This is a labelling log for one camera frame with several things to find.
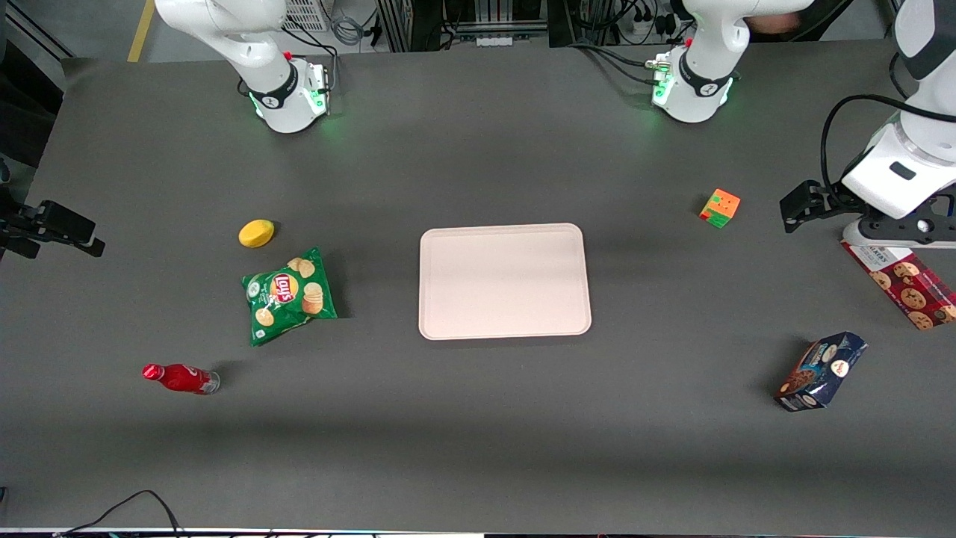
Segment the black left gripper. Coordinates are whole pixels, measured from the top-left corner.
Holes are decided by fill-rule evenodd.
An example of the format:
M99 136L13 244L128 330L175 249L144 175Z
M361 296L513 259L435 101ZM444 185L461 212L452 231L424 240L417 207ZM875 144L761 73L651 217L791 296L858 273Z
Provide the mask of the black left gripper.
M849 207L815 180L803 181L780 200L786 234L807 222L847 212ZM867 205L861 218L848 225L848 241L955 241L954 194L935 194L900 218Z

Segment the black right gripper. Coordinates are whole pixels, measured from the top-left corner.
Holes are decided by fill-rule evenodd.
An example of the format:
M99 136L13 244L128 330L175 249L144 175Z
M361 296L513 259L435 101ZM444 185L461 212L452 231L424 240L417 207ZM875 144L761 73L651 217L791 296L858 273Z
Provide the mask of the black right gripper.
M41 223L37 210L1 210L3 235L41 234L45 242L72 246L93 258L100 258L105 242L95 235L96 222L52 200L41 202Z

